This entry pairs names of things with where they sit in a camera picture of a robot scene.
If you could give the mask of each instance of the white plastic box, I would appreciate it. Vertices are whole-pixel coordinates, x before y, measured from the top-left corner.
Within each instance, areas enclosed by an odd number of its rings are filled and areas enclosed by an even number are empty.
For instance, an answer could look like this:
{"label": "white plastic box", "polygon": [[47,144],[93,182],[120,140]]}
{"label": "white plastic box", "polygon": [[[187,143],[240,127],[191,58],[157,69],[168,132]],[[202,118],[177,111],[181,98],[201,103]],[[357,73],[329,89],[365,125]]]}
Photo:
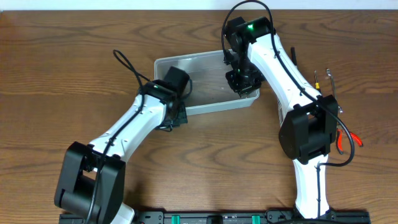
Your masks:
{"label": "white plastic box", "polygon": [[171,66],[186,71],[193,82],[191,95],[184,101],[187,115],[231,110],[250,106],[260,96],[256,90],[239,97],[228,85],[225,73],[232,70],[223,63],[222,50],[160,58],[155,61],[155,79],[162,79]]}

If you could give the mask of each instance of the green connector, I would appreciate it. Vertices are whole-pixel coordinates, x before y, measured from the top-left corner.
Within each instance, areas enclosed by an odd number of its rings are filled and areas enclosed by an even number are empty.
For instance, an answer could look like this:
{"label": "green connector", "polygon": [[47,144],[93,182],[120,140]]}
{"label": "green connector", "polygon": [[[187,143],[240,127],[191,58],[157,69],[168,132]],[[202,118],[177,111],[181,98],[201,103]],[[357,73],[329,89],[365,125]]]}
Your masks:
{"label": "green connector", "polygon": [[172,224],[180,224],[180,216],[179,215],[172,215]]}
{"label": "green connector", "polygon": [[252,220],[252,224],[261,224],[259,215],[253,215],[251,217],[251,220]]}

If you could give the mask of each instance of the wooden table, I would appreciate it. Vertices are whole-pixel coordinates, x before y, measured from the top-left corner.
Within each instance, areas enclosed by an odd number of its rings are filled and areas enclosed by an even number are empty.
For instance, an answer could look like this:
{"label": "wooden table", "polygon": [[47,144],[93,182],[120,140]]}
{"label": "wooden table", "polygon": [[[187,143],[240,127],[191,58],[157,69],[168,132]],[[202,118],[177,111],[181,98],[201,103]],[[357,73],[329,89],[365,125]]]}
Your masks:
{"label": "wooden table", "polygon": [[[246,20],[264,11],[239,11]],[[133,74],[124,52],[153,78],[157,58],[219,50],[226,11],[6,11],[0,18],[0,222],[57,223],[53,204],[67,147],[88,143],[130,107]],[[398,219],[398,13],[274,11],[284,47],[313,82],[325,68],[350,130],[362,137],[354,161],[327,168],[336,209],[366,209],[373,223]],[[276,98],[265,83],[249,108],[190,116],[171,133],[153,131],[127,164],[125,202],[166,210],[290,208],[292,161],[278,141]],[[344,145],[348,150],[345,138]],[[332,145],[330,161],[342,162]]]}

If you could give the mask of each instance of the white background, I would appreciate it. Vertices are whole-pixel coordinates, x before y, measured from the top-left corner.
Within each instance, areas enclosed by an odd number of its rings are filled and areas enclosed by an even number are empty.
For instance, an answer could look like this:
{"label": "white background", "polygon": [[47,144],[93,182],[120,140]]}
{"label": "white background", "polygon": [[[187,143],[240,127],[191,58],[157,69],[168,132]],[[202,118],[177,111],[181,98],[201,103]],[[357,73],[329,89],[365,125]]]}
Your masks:
{"label": "white background", "polygon": [[[0,0],[0,10],[215,10],[241,0]],[[271,9],[398,9],[398,0],[262,0]],[[262,9],[249,3],[238,9]]]}

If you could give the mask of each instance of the pliers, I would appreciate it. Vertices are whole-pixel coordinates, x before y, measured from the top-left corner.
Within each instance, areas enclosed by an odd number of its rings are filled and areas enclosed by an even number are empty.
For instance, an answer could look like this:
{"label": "pliers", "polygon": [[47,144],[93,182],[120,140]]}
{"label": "pliers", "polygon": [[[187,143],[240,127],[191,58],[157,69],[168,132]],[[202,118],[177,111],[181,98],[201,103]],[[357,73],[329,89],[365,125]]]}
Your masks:
{"label": "pliers", "polygon": [[[363,142],[362,140],[354,133],[349,132],[349,134],[351,135],[351,137],[353,138],[354,141],[356,141],[356,143],[358,144],[359,147],[363,147]],[[336,140],[336,147],[337,147],[337,151],[338,153],[340,153],[340,155],[343,155],[343,146],[341,145],[341,140],[343,139],[343,130],[337,128],[337,140]]]}

